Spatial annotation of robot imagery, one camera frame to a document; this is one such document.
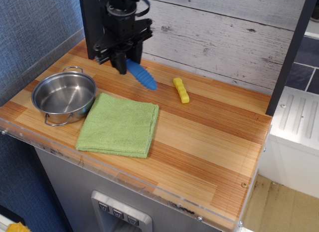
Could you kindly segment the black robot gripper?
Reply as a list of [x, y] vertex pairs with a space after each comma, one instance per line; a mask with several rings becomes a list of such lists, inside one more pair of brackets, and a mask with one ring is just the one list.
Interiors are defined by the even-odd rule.
[[95, 43], [96, 60], [110, 60], [120, 74], [127, 73], [126, 58], [140, 64], [143, 42], [152, 37], [148, 0], [99, 0], [104, 34]]

